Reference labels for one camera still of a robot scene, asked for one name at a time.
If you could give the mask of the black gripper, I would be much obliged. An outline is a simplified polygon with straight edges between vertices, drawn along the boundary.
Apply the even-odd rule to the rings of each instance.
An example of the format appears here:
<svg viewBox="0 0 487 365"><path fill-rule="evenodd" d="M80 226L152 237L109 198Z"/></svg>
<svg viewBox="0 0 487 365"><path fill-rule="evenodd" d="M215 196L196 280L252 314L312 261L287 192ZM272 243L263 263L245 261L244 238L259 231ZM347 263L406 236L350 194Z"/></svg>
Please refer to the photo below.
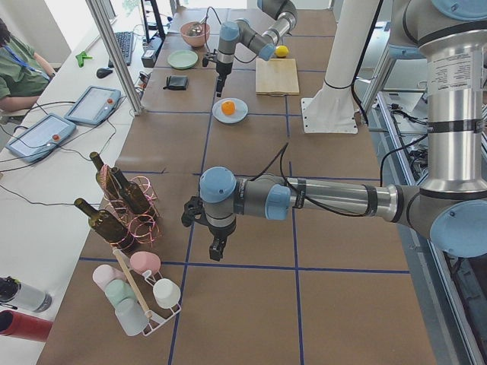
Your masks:
<svg viewBox="0 0 487 365"><path fill-rule="evenodd" d="M232 222L224 227L216 227L214 225L209 225L209 231L213 236L213 242L209 247L209 257L213 261L221 261L224 256L224 248L228 237L235 231L237 226L236 222Z"/></svg>
<svg viewBox="0 0 487 365"><path fill-rule="evenodd" d="M225 78L232 72L232 63L217 61L216 71L218 73L218 80L216 84L216 96L220 97L224 89Z"/></svg>

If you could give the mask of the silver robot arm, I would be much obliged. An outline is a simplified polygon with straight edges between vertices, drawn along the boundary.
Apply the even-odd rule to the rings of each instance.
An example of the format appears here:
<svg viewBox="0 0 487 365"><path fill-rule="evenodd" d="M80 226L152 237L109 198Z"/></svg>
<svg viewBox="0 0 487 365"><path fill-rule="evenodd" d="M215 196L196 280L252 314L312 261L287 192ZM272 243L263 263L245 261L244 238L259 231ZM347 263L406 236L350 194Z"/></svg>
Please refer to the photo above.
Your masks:
<svg viewBox="0 0 487 365"><path fill-rule="evenodd" d="M351 132L353 84L382 1L345 1L323 87L302 109L306 133ZM244 19L224 22L218 49L205 56L216 63L216 94L231 73L238 43L269 61L278 41L298 23L292 1L258 1L275 23L258 34ZM382 217L410 227L435 247L456 257L486 254L486 181L482 178L483 52L486 1L393 1L393 56L424 56L428 64L428 175L420 186L388 185L380 163L380 187L286 178L266 174L236 178L225 167L206 170L199 180L196 223L213 235L210 259L223 258L237 214L286 219L291 208L322 208L346 217Z"/></svg>
<svg viewBox="0 0 487 365"><path fill-rule="evenodd" d="M221 25L218 49L214 57L218 73L217 97L221 97L226 78L232 71L238 43L243 44L260 59L269 61L275 54L279 40L296 26L298 12L292 1L258 1L258 8L275 20L275 23L262 34L257 33L244 19L226 21Z"/></svg>

